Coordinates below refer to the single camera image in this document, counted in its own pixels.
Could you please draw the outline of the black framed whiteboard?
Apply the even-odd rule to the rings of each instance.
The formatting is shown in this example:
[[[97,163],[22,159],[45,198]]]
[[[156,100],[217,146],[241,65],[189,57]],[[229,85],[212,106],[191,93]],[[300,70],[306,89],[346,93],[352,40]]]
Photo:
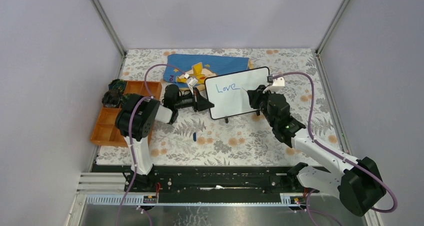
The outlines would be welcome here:
[[[246,90],[254,90],[260,85],[266,85],[268,67],[211,77],[205,80],[207,99],[214,103],[209,109],[211,119],[218,120],[253,112],[249,105]]]

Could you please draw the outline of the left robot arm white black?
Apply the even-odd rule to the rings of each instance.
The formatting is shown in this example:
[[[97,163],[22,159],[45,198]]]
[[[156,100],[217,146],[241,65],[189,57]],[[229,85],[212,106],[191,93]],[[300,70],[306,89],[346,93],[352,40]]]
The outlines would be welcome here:
[[[191,107],[195,112],[201,112],[214,106],[197,88],[183,94],[174,84],[166,86],[161,102],[139,94],[130,95],[116,117],[115,127],[130,150],[131,169],[139,174],[135,183],[142,191],[150,191],[155,185],[154,176],[149,174],[154,163],[148,140],[154,123],[158,121],[172,125],[177,120],[179,109]]]

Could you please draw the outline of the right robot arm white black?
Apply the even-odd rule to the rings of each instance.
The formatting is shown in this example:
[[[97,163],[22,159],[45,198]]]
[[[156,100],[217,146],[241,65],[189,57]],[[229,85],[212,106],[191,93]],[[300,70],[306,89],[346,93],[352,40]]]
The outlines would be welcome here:
[[[386,195],[379,169],[372,159],[358,159],[340,150],[319,146],[306,126],[291,116],[284,95],[265,89],[260,85],[248,90],[249,105],[264,115],[279,142],[305,153],[325,168],[321,171],[306,163],[295,165],[286,179],[291,191],[299,192],[304,187],[317,189],[339,199],[356,216],[363,216]]]

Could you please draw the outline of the blue pikachu cloth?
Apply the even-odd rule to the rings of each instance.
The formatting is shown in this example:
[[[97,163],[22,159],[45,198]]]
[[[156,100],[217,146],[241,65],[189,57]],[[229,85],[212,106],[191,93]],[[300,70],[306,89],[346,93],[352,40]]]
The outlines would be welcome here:
[[[181,90],[188,90],[184,74],[195,77],[196,88],[205,90],[205,80],[209,77],[248,70],[250,59],[245,57],[226,57],[214,55],[172,54],[167,57],[163,80],[176,84]]]

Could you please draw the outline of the dark green scrunchie right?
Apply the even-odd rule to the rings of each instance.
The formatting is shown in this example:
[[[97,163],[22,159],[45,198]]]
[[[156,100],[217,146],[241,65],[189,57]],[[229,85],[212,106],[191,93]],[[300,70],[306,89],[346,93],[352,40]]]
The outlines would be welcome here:
[[[130,98],[131,95],[132,95],[132,93],[126,93],[126,94],[123,94],[121,96],[121,98],[120,98],[120,104],[121,104],[122,107],[129,100],[129,98]]]

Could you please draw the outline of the dark green scrunchie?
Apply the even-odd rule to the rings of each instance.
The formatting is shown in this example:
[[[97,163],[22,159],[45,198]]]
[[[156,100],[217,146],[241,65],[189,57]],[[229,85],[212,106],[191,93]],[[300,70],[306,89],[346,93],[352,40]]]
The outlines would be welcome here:
[[[108,84],[109,90],[118,90],[123,93],[126,89],[127,81],[122,79],[115,79]]]
[[[123,94],[121,96],[121,98],[120,98],[120,104],[121,104],[122,107],[129,100],[129,98],[130,98],[131,95],[132,95],[132,93],[126,93],[126,94]]]

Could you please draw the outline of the dark green scrunchie top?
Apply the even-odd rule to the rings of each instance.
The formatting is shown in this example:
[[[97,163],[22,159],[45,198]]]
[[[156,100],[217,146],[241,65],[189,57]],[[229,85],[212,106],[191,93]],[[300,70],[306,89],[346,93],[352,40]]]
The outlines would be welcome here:
[[[122,79],[115,79],[108,84],[109,90],[118,90],[123,93],[126,89],[127,81]]]

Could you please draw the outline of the orange compartment tray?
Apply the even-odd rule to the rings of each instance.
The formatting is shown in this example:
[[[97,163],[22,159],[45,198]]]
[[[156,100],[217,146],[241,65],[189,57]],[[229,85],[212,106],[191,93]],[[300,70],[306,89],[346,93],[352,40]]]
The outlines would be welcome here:
[[[136,93],[143,96],[148,95],[143,81],[127,81],[123,92],[125,94]],[[127,147],[124,137],[115,127],[116,117],[120,110],[121,108],[102,107],[91,134],[91,143],[97,146]]]

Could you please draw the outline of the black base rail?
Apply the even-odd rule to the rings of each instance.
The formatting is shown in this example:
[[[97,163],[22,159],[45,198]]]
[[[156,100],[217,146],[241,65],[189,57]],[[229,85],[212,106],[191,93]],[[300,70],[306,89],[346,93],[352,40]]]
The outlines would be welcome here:
[[[154,166],[148,175],[126,169],[125,189],[154,194],[188,190],[243,190],[261,193],[294,192],[305,196],[311,188],[296,179],[289,166]]]

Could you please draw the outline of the right aluminium frame post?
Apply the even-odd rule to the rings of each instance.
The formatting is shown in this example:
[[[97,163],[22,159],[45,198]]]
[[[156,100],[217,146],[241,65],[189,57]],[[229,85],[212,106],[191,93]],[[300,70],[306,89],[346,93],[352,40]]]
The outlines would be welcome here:
[[[343,16],[345,10],[350,4],[351,0],[342,0],[339,8],[337,9],[335,16],[333,17],[328,29],[326,30],[322,40],[320,41],[318,47],[315,50],[317,55],[320,55],[326,47],[327,42],[329,41],[333,31],[336,29],[341,17]]]

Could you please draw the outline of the aluminium frame post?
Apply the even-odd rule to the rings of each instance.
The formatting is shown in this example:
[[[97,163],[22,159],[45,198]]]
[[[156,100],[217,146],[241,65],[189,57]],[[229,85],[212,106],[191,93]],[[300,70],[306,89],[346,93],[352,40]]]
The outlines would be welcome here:
[[[115,48],[117,49],[118,53],[121,55],[121,57],[126,56],[126,50],[119,39],[112,23],[110,22],[106,11],[104,10],[100,0],[90,0],[96,13],[98,14],[100,21],[102,22],[106,32],[108,33],[110,39],[112,40],[112,43],[114,44]]]
[[[337,9],[335,16],[333,17],[328,29],[326,30],[322,40],[320,41],[318,47],[315,50],[317,55],[320,55],[326,47],[327,42],[329,41],[333,31],[336,29],[341,17],[343,16],[345,10],[350,4],[351,0],[342,0],[339,8]]]

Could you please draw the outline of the left aluminium frame post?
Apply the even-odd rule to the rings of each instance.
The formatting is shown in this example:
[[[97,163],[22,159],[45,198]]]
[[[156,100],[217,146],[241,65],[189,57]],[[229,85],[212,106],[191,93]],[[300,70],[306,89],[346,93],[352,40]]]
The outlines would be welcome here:
[[[112,23],[110,22],[106,11],[104,10],[100,0],[90,0],[96,13],[98,14],[100,21],[102,22],[106,32],[108,33],[110,39],[112,40],[112,43],[114,44],[115,48],[117,49],[118,53],[121,55],[121,57],[126,56],[126,50],[119,39]]]

